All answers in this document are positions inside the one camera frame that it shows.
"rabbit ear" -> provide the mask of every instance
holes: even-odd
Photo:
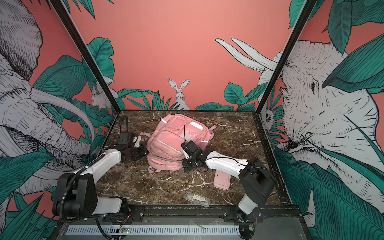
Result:
[[[92,87],[92,94],[96,95],[96,88],[95,88],[95,86]]]
[[[176,84],[172,79],[167,78],[167,80],[168,80],[168,82],[169,82],[169,85],[170,85],[173,89],[175,89],[175,90],[178,89],[178,88],[177,88],[177,84]]]
[[[184,80],[183,81],[183,83],[181,84],[181,87],[180,87],[180,89],[183,89],[183,88],[185,88],[188,84],[189,84],[189,82],[190,82],[190,80],[189,79],[187,79],[187,80]]]

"white vent grille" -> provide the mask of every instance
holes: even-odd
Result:
[[[226,235],[239,236],[238,226],[234,225],[125,225],[128,234],[116,233],[120,226],[102,225],[104,232],[113,235]],[[70,225],[66,235],[101,235],[96,225]]]

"marble tabletop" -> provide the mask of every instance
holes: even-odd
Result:
[[[117,141],[122,115],[128,117],[128,131],[153,133],[163,117],[175,113],[191,117],[208,128],[217,126],[207,146],[209,149],[239,159],[258,157],[268,167],[252,113],[122,111],[105,145]],[[147,137],[143,137],[142,142],[147,140]],[[192,204],[184,196],[187,192],[193,192],[210,198],[210,204],[236,205],[244,195],[240,181],[234,177],[227,191],[215,188],[215,170],[200,173],[196,169],[188,172],[180,169],[151,174],[148,166],[147,157],[116,164],[97,182],[98,196],[124,197],[132,204]],[[277,194],[271,196],[266,204],[280,205]]]

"pink phone case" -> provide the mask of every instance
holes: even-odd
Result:
[[[216,170],[214,186],[218,189],[228,190],[231,183],[231,175],[220,170]]]

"pink backpack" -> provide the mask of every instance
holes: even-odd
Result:
[[[140,135],[150,137],[147,142],[147,155],[150,173],[161,170],[176,171],[181,169],[181,160],[185,158],[181,144],[192,140],[198,147],[205,149],[213,138],[216,126],[208,129],[204,124],[182,114],[169,114],[161,119],[152,135],[142,132]]]

